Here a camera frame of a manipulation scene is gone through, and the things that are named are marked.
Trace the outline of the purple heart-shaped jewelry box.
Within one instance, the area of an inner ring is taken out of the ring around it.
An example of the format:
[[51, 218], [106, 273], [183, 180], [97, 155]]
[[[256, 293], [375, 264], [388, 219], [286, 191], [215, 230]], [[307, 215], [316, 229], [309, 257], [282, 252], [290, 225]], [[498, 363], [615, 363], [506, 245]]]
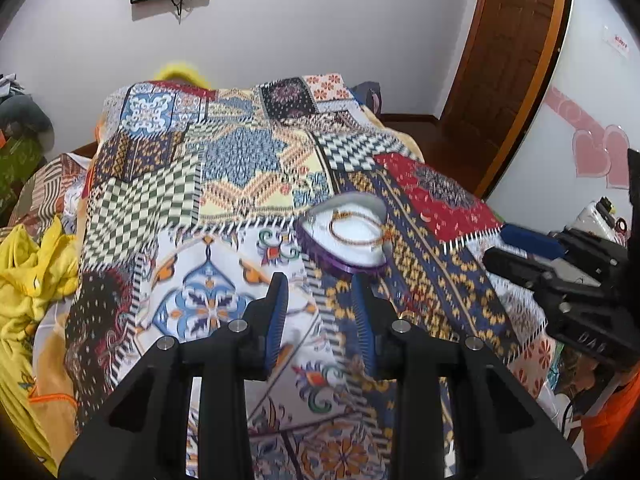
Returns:
[[384, 202], [370, 193], [335, 195], [304, 212], [294, 229], [304, 253], [336, 275], [380, 275], [392, 258]]

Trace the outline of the white wardrobe sliding door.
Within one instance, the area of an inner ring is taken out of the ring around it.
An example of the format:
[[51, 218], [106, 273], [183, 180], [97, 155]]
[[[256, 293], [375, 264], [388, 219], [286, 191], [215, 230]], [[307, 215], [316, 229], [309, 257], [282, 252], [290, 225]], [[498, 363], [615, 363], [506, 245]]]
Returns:
[[602, 197], [629, 220], [627, 151], [638, 146], [638, 30], [614, 0], [572, 0], [547, 92], [487, 203], [542, 232]]

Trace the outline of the yellow blanket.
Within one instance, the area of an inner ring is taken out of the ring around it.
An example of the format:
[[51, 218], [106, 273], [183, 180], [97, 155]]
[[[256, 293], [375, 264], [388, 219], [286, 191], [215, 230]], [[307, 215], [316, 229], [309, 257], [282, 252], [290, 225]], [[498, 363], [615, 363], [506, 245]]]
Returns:
[[55, 301], [78, 286], [76, 238], [55, 217], [40, 242], [17, 224], [1, 242], [1, 406], [18, 435], [50, 474], [58, 472], [35, 406], [67, 393], [39, 393], [32, 368], [32, 337]]

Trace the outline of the dark blue bag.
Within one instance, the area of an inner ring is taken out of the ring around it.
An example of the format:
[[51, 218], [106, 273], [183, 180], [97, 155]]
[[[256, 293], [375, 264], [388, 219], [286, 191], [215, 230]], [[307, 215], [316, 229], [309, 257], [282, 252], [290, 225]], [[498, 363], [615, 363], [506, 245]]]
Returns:
[[378, 82], [363, 81], [350, 87], [349, 91], [360, 105], [366, 106], [375, 116], [381, 115], [383, 101], [381, 86]]

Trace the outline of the brown wooden door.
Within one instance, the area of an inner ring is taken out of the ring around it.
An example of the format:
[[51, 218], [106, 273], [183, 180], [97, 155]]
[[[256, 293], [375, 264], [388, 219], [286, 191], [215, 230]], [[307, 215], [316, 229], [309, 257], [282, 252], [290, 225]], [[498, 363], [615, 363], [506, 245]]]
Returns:
[[485, 197], [524, 128], [551, 61], [563, 0], [477, 0], [440, 128], [454, 178]]

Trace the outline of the striped brown pillow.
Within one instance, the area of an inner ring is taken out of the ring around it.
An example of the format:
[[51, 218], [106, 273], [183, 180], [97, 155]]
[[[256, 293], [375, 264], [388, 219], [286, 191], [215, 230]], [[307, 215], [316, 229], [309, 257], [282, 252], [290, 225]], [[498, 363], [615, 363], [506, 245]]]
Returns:
[[66, 234], [75, 234], [78, 206], [91, 159], [64, 153], [47, 162], [24, 185], [9, 226], [24, 224], [36, 238], [59, 218]]

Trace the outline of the pile of clutter clothes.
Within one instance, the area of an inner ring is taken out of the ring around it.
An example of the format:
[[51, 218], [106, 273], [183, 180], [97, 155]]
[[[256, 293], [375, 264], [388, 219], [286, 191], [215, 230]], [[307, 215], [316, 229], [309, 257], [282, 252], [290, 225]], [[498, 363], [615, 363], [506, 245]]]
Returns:
[[49, 117], [17, 81], [1, 75], [1, 213], [15, 203], [22, 187], [43, 166], [40, 136], [52, 128]]

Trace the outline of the yellow pillow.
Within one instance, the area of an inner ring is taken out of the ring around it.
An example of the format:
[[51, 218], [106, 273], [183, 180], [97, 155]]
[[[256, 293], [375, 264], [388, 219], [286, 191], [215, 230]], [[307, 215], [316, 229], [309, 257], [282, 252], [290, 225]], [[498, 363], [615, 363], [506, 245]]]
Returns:
[[160, 81], [182, 81], [191, 86], [212, 90], [212, 84], [193, 65], [186, 62], [169, 62], [159, 68], [153, 78]]

